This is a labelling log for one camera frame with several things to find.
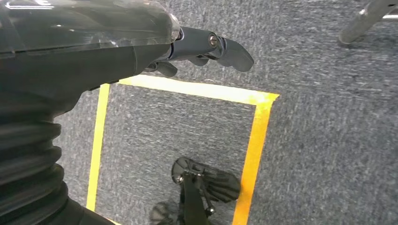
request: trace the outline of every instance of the translucent plastic cover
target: translucent plastic cover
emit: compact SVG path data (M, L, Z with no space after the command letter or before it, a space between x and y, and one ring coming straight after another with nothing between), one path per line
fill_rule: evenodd
M179 24L149 0L0 1L0 57L170 44Z

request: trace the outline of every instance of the floor marking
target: floor marking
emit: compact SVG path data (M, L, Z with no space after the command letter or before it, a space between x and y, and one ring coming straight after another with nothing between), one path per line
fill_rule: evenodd
M256 106L252 131L250 132L249 144L247 146L245 165L243 166L241 191L235 207L232 225L247 224L270 113L270 104Z
M119 84L215 98L256 106L252 130L250 132L250 139L247 146L245 164L242 172L242 191L235 207L235 213L232 222L232 225L246 225L249 218L258 168L260 166L261 154L265 143L265 136L267 134L267 126L272 103L279 95L214 84L183 82L169 78L148 75L137 75L126 78L120 80ZM104 84L101 86L99 92L97 118L95 122L94 142L92 149L92 162L90 168L89 191L87 194L87 208L92 211L95 210L98 175L100 169L100 155L108 95L109 85Z
M137 75L120 80L120 84L166 90L188 95L216 98L250 105L272 103L279 95L262 91L233 88L208 83L191 83L165 77Z
M100 174L102 140L104 137L105 118L109 96L109 84L101 85L98 96L97 116L95 118L94 140L92 142L92 155L90 164L90 177L87 191L86 208L95 210L97 198L98 176Z

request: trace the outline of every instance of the yellow tape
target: yellow tape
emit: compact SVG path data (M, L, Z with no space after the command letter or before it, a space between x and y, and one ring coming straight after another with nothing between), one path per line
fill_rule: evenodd
M120 80L120 84L165 90L187 95L216 98L250 105L272 103L279 95L262 91L226 87L207 83L177 81L165 77L137 75Z
M242 172L242 191L236 204L232 225L246 225L249 218L250 206L260 165L261 154L267 133L269 115L272 103L279 96L273 93L246 90L205 83L191 83L172 80L164 77L137 75L123 79L120 84L171 91L176 93L215 98L231 102L256 105L250 140L247 147L245 164ZM101 86L98 99L97 118L95 123L92 161L90 167L89 191L87 208L94 211L97 195L98 175L100 170L100 156L104 132L109 85Z
M90 177L86 204L86 208L92 211L95 210L95 201L97 198L98 176L100 174L102 139L107 114L108 95L109 84L101 85L99 89L97 117L95 119L94 140L92 142Z
M250 206L252 204L254 186L256 184L257 172L260 166L261 154L267 134L271 104L260 104L256 107L247 146L245 165L241 179L241 192L235 207L232 225L246 225L249 218Z

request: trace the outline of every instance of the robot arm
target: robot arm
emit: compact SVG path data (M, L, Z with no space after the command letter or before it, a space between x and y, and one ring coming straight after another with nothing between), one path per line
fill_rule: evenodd
M111 225L68 197L53 119L101 84L173 76L174 60L253 65L237 42L180 27L151 1L0 2L0 224Z

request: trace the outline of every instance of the metal leg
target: metal leg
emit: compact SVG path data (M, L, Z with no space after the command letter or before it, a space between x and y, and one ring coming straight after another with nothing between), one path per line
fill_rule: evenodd
M398 21L398 0L373 0L340 33L339 40L349 44L380 21Z

